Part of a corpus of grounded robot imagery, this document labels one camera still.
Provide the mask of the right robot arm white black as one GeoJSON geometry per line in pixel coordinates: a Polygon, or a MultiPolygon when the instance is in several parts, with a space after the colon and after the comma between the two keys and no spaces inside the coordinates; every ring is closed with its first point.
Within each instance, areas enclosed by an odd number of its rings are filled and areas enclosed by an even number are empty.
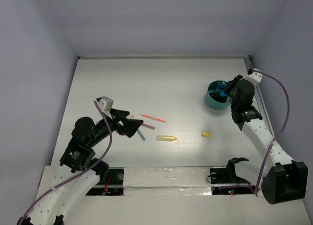
{"type": "Polygon", "coordinates": [[[236,76],[227,82],[225,93],[230,97],[231,115],[259,155],[263,157],[254,194],[262,192],[270,204],[301,200],[306,195],[308,168],[295,161],[267,129],[263,117],[253,106],[255,86],[263,74],[257,70],[249,76],[236,76]]]}

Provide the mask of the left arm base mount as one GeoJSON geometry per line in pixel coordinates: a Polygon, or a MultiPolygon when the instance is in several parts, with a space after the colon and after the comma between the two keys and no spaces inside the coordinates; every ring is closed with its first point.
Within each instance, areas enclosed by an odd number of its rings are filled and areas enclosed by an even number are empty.
{"type": "Polygon", "coordinates": [[[106,181],[99,182],[87,196],[123,196],[124,168],[110,168],[106,181]]]}

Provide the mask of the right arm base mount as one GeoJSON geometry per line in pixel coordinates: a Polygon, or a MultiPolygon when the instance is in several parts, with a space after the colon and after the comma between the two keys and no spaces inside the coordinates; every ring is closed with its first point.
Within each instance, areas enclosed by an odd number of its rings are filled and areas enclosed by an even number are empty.
{"type": "Polygon", "coordinates": [[[229,159],[225,167],[210,168],[206,181],[212,185],[213,195],[252,195],[255,186],[248,180],[237,176],[235,164],[248,161],[245,157],[229,159]]]}

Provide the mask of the thin pink purple pen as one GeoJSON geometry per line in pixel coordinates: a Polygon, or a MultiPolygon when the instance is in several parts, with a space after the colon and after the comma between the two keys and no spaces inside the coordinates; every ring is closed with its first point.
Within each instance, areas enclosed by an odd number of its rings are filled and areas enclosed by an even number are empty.
{"type": "Polygon", "coordinates": [[[148,124],[142,124],[142,127],[145,127],[145,128],[148,128],[148,129],[151,129],[151,130],[155,130],[156,128],[154,126],[151,126],[151,125],[148,125],[148,124]]]}

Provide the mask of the yellow marker cap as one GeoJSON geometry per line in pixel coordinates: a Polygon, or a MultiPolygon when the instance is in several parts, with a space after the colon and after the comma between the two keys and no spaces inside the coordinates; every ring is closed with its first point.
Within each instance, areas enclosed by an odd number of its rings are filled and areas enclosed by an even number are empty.
{"type": "Polygon", "coordinates": [[[210,132],[202,132],[201,136],[204,138],[210,138],[211,137],[211,133],[210,132]]]}

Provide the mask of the yellow translucent marker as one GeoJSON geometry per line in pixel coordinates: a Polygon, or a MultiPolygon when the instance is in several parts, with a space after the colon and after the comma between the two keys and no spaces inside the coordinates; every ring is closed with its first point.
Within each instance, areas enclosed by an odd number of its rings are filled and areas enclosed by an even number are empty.
{"type": "Polygon", "coordinates": [[[177,138],[174,136],[169,136],[169,135],[157,135],[156,140],[157,141],[172,142],[172,141],[177,140],[177,138]]]}

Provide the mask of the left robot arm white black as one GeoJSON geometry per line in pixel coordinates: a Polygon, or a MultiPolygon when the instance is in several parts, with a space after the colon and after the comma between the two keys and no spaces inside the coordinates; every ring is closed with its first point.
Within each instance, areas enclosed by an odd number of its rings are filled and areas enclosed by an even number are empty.
{"type": "Polygon", "coordinates": [[[98,183],[109,180],[109,165],[95,157],[93,147],[113,132],[131,138],[144,123],[129,119],[128,111],[111,109],[95,123],[79,118],[71,140],[60,158],[50,188],[38,197],[19,219],[20,225],[65,225],[82,198],[98,183]]]}

